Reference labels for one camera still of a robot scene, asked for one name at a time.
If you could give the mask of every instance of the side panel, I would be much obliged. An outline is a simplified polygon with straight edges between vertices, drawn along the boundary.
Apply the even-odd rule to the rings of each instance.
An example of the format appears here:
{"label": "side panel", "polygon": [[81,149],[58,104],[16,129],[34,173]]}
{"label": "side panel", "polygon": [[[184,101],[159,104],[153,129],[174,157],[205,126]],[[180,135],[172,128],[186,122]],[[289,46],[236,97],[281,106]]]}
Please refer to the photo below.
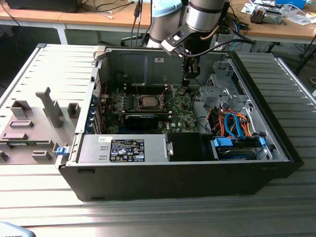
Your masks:
{"label": "side panel", "polygon": [[60,167],[82,201],[252,195],[299,166],[274,164]]}

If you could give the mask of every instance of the white sticker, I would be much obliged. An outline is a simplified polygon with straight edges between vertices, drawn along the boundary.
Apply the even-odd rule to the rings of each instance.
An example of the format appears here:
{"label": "white sticker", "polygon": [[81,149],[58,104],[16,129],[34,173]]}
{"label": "white sticker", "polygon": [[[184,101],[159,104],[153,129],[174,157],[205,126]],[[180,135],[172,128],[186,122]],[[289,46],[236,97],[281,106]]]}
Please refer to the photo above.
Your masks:
{"label": "white sticker", "polygon": [[99,142],[111,142],[113,137],[99,137]]}
{"label": "white sticker", "polygon": [[9,146],[27,146],[26,143],[8,143]]}
{"label": "white sticker", "polygon": [[164,63],[164,58],[155,58],[155,63]]}

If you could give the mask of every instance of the black computer case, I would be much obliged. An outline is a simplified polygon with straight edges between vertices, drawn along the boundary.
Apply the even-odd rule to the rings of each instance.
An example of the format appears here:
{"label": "black computer case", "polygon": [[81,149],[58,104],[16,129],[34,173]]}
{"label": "black computer case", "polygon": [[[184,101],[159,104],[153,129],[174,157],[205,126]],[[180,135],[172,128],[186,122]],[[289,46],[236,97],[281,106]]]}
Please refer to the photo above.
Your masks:
{"label": "black computer case", "polygon": [[77,12],[82,0],[5,0],[11,9]]}

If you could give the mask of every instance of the motherboard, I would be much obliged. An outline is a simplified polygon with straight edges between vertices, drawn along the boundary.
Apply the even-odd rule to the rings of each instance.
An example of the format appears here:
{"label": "motherboard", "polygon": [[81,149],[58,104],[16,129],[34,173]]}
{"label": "motherboard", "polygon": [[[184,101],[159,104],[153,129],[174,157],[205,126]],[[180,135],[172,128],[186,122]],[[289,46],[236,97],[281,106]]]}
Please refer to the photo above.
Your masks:
{"label": "motherboard", "polygon": [[198,131],[191,111],[190,91],[184,87],[125,85],[109,90],[106,97],[103,111],[107,134]]}

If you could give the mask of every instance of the power supply label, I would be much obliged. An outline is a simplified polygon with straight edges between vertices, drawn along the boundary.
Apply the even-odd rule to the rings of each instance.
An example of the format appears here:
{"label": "power supply label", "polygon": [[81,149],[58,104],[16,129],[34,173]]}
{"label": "power supply label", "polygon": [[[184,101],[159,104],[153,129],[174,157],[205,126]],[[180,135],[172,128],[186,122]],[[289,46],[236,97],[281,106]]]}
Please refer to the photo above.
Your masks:
{"label": "power supply label", "polygon": [[144,162],[143,139],[112,140],[110,162]]}

